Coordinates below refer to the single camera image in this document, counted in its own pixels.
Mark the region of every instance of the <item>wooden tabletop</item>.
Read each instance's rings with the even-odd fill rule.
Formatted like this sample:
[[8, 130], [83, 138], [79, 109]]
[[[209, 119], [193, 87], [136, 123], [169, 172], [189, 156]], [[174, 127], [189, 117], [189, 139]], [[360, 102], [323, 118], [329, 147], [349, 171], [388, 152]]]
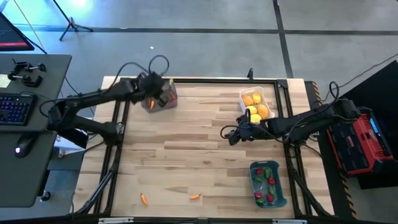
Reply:
[[[113, 79], [104, 77], [102, 88], [110, 86]], [[304, 81], [287, 81], [294, 114], [309, 110]], [[140, 104], [131, 105], [112, 216], [294, 218], [283, 145], [275, 140], [258, 140], [230, 146], [220, 137], [221, 128], [236, 124], [235, 119], [242, 115], [239, 91], [253, 86], [176, 83], [176, 108], [149, 114]], [[260, 86], [270, 109], [278, 116], [273, 86]], [[113, 109], [114, 102], [97, 106], [95, 120], [110, 121]], [[93, 139], [89, 146], [101, 141], [100, 137]], [[318, 149], [315, 142], [307, 144]], [[105, 146], [100, 146], [85, 155], [74, 196], [76, 209], [98, 185], [104, 150]], [[254, 204], [249, 166], [267, 160], [280, 165], [282, 191], [288, 200], [283, 208], [260, 209]], [[322, 159], [303, 147], [302, 160], [308, 188], [326, 211], [333, 213]], [[302, 193], [297, 189], [304, 212]], [[102, 208], [108, 189], [104, 192]], [[146, 196], [149, 206], [141, 203], [140, 193]], [[201, 199], [188, 199], [195, 194], [201, 194]]]

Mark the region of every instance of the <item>tripod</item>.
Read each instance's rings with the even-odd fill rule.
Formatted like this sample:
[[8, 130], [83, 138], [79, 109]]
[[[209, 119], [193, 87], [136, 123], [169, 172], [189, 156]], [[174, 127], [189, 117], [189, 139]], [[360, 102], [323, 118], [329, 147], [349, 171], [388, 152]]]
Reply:
[[58, 3], [57, 3], [56, 0], [52, 0], [52, 1], [55, 3], [55, 5], [57, 6], [57, 8], [61, 11], [61, 13], [62, 13], [62, 15], [64, 16], [64, 18], [68, 21], [68, 26], [67, 26], [67, 28], [65, 29], [65, 31], [63, 31], [63, 34], [62, 34], [61, 37], [60, 37], [60, 41], [62, 41], [62, 39], [63, 39], [63, 37], [65, 36], [65, 34], [67, 34], [67, 32], [68, 32], [71, 28], [74, 29], [75, 32], [78, 32], [78, 31], [79, 31], [77, 28], [82, 28], [82, 29], [88, 30], [88, 31], [90, 31], [90, 32], [93, 32], [93, 31], [94, 31], [92, 28], [89, 28], [89, 27], [85, 27], [85, 26], [81, 26], [81, 25], [79, 25], [79, 24], [76, 24], [72, 17], [69, 17], [69, 18], [67, 17], [67, 15], [63, 12], [63, 10], [62, 10], [61, 7], [58, 5]]

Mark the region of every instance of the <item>paper note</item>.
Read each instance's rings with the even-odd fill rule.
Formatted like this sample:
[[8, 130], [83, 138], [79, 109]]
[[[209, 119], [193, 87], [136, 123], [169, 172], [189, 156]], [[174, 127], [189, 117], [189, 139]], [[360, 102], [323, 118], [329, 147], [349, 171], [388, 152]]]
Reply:
[[0, 74], [0, 88], [7, 88], [11, 80], [8, 79], [7, 75]]

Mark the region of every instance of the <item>rgb keyboard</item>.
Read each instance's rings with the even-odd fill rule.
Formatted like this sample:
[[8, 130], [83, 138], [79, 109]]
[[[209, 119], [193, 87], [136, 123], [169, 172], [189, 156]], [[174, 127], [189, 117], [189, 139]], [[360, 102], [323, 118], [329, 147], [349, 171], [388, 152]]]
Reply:
[[0, 93], [0, 125], [26, 126], [37, 95]]

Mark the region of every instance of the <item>concrete floor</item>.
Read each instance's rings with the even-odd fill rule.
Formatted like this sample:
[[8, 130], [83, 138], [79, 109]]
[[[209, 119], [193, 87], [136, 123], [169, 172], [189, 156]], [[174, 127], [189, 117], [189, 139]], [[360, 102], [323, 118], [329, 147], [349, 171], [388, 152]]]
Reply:
[[[102, 78], [114, 75], [124, 62], [135, 61], [146, 67], [151, 57], [164, 54], [170, 60], [168, 74], [175, 76], [245, 77], [252, 67], [255, 77], [285, 78], [289, 76], [286, 72], [289, 70], [288, 58], [293, 77], [317, 82], [325, 96], [330, 81], [344, 84], [398, 53], [396, 0], [279, 0], [280, 24], [272, 0], [58, 0], [65, 13], [73, 16], [77, 23], [102, 27], [94, 33], [69, 32], [62, 42], [58, 38], [67, 23], [51, 0], [17, 2], [30, 23], [40, 30], [37, 34], [48, 53], [73, 56], [67, 77], [78, 91], [84, 92], [97, 89]], [[27, 24], [13, 1], [9, 1], [3, 13], [16, 26], [23, 28]], [[280, 41], [281, 36], [276, 32], [264, 33], [264, 29], [281, 29], [281, 24], [285, 30], [308, 32], [283, 35], [285, 42]], [[206, 34], [148, 33], [112, 28], [252, 31], [250, 34], [222, 33], [225, 30]], [[27, 30], [24, 33], [39, 42], [33, 32]], [[364, 74], [341, 92], [350, 90], [384, 65]], [[162, 71], [164, 66], [159, 61], [154, 68]], [[138, 72], [137, 68], [130, 67], [123, 71], [123, 75]], [[73, 94], [66, 84], [62, 91], [64, 95]], [[88, 110], [82, 111], [81, 115], [92, 116]], [[72, 174], [74, 171], [70, 172], [68, 175], [54, 173], [47, 184], [55, 195], [66, 196], [38, 202], [24, 210], [25, 216], [68, 213], [76, 178]], [[55, 184], [66, 176], [70, 176], [69, 187]], [[397, 222], [398, 203], [393, 195], [398, 195], [398, 188], [360, 190], [356, 179], [350, 179], [349, 183], [359, 219]], [[0, 209], [0, 220], [16, 217], [16, 209]]]

